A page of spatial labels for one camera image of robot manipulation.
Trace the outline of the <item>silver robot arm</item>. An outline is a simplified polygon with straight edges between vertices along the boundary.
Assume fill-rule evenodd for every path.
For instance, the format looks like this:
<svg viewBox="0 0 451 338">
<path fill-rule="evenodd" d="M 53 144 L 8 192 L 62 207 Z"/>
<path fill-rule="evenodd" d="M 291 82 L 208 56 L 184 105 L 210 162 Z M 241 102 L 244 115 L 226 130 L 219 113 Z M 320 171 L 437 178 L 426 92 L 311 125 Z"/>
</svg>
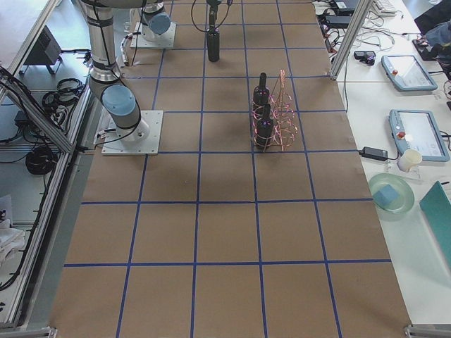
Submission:
<svg viewBox="0 0 451 338">
<path fill-rule="evenodd" d="M 149 42 L 166 33 L 171 27 L 171 18 L 163 1 L 143 1 L 139 19 L 137 36 Z"/>
<path fill-rule="evenodd" d="M 133 92 L 123 83 L 117 67 L 113 34 L 113 9 L 144 8 L 149 1 L 83 1 L 91 44 L 89 86 L 109 112 L 122 142 L 139 142 L 149 126 Z"/>
</svg>

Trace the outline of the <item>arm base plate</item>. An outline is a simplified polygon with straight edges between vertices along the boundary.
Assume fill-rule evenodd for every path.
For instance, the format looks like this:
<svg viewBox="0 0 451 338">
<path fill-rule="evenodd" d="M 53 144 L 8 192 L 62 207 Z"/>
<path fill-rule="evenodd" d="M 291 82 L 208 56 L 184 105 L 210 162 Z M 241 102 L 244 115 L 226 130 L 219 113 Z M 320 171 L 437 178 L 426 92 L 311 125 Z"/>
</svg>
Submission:
<svg viewBox="0 0 451 338">
<path fill-rule="evenodd" d="M 163 111 L 142 111 L 141 122 L 133 132 L 118 129 L 104 111 L 97 133 L 101 152 L 106 156 L 157 155 L 163 125 Z"/>
<path fill-rule="evenodd" d="M 140 33 L 132 38 L 130 46 L 134 49 L 172 49 L 175 42 L 177 22 L 172 22 L 168 31 L 162 35 L 152 32 L 148 26 L 136 23 L 135 29 Z"/>
</svg>

